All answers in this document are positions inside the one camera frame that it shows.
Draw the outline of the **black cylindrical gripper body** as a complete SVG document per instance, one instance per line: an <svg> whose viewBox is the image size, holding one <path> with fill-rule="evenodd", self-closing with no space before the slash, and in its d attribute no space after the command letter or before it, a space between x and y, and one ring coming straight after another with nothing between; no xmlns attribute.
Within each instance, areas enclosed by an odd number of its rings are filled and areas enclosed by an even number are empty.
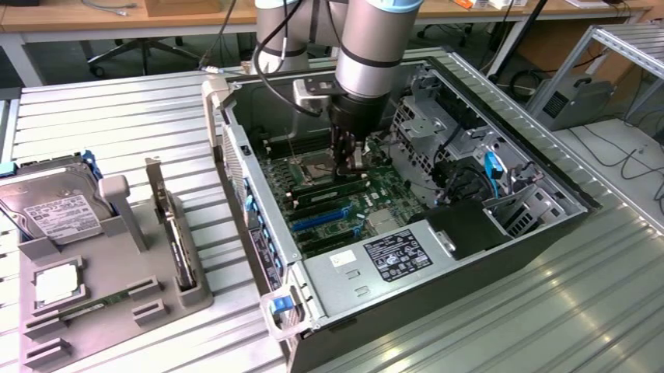
<svg viewBox="0 0 664 373"><path fill-rule="evenodd" d="M386 105L388 94L374 98L335 95L327 110L331 124L356 137L366 137L381 123Z"/></svg>

